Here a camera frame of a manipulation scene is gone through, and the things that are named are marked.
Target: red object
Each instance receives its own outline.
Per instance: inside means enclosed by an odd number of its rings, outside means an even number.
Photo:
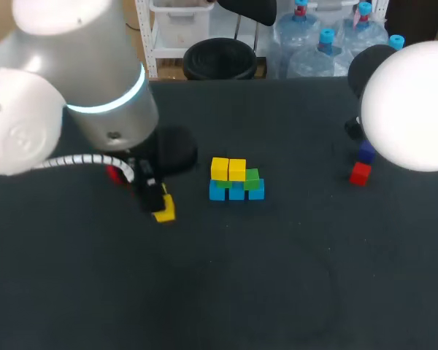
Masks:
[[[302,17],[302,16],[305,16],[307,14],[307,9],[305,8],[305,6],[297,6],[297,8],[295,9],[295,11],[293,13],[297,17]]]
[[[107,173],[109,174],[109,178],[115,184],[125,184],[126,181],[123,178],[123,175],[120,174],[120,170],[114,166],[107,166]]]
[[[372,167],[363,163],[356,163],[356,166],[353,167],[352,175],[350,175],[350,183],[356,184],[358,186],[365,186],[368,178],[370,177],[370,173],[372,172]]]

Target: black chair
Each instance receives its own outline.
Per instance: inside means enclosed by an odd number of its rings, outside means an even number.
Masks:
[[[213,38],[199,42],[183,56],[183,73],[188,80],[252,79],[256,73],[259,23],[276,21],[276,0],[218,0],[219,5],[238,14],[233,39]],[[242,16],[256,21],[253,49],[237,40]]]

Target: block stack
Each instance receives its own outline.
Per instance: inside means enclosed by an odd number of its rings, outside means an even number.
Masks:
[[[262,201],[264,180],[258,169],[247,169],[245,159],[214,157],[211,163],[211,201]]]
[[[358,162],[353,167],[350,175],[350,183],[358,186],[365,186],[370,173],[372,172],[372,163],[376,151],[373,146],[367,141],[362,141],[360,149],[358,150]]]

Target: red block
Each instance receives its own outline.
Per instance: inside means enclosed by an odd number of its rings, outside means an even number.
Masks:
[[[372,167],[363,163],[356,163],[353,167],[352,175],[350,175],[350,183],[358,186],[365,186],[372,172]]]

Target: plastic water bottle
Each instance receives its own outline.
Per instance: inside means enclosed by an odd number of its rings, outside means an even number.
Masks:
[[[291,56],[310,41],[316,41],[320,21],[307,13],[308,0],[295,0],[293,13],[283,15],[273,30],[267,55],[268,77],[285,78]]]
[[[370,20],[372,4],[361,2],[358,4],[360,19],[354,26],[353,19],[344,21],[344,41],[343,46],[350,51],[353,57],[376,44],[386,44],[388,42],[388,32],[384,26]]]
[[[389,46],[398,51],[404,47],[405,42],[406,39],[401,35],[391,35],[389,38]]]
[[[333,45],[334,30],[325,28],[320,33],[318,46],[307,46],[292,56],[288,77],[342,77],[347,75],[352,56]]]

